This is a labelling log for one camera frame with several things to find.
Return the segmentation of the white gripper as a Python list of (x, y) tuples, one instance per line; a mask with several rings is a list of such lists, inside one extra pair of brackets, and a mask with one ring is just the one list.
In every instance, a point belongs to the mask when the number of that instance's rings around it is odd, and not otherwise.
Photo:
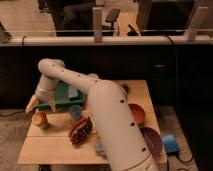
[(33, 95), (26, 106), (25, 112), (29, 113), (32, 111), (38, 104), (39, 100), (49, 103), (49, 106), (52, 110), (52, 112), (56, 112), (56, 106), (55, 106), (55, 86), (44, 86), (41, 84), (38, 84), (35, 90), (35, 95)]

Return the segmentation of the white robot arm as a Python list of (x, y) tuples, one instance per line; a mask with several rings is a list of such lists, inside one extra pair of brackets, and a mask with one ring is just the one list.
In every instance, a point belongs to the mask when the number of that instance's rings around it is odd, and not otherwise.
[(39, 100), (55, 111), (54, 91), (61, 80), (87, 95), (87, 105), (112, 171), (159, 171), (117, 83), (66, 69), (58, 59), (42, 59), (38, 69), (41, 77), (26, 112)]

